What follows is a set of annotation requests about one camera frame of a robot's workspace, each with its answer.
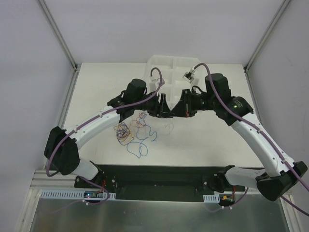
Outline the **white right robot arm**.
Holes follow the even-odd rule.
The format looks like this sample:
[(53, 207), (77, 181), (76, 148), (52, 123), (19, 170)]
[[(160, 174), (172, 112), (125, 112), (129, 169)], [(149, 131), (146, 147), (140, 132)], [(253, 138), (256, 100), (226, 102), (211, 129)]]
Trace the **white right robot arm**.
[(221, 73), (205, 78), (206, 91), (184, 89), (171, 111), (172, 116), (193, 117), (198, 111), (212, 110), (249, 145), (263, 168), (260, 170), (228, 165), (209, 179), (209, 188), (224, 192), (233, 186), (255, 188), (268, 200), (275, 201), (308, 170), (302, 161), (287, 156), (260, 125), (253, 108), (243, 97), (232, 96), (228, 80)]

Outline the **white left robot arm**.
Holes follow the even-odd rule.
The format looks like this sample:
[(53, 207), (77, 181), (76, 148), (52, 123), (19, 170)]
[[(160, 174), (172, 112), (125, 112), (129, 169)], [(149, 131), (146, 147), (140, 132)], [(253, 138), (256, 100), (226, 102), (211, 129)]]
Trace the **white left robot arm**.
[(89, 119), (66, 129), (53, 128), (44, 151), (48, 159), (47, 176), (52, 177), (50, 169), (55, 169), (62, 175), (74, 174), (85, 178), (91, 188), (99, 187), (102, 176), (98, 167), (81, 158), (79, 150), (105, 129), (131, 117), (136, 110), (146, 111), (153, 117), (167, 118), (170, 114), (165, 94), (157, 91), (147, 93), (146, 83), (133, 79), (126, 90)]

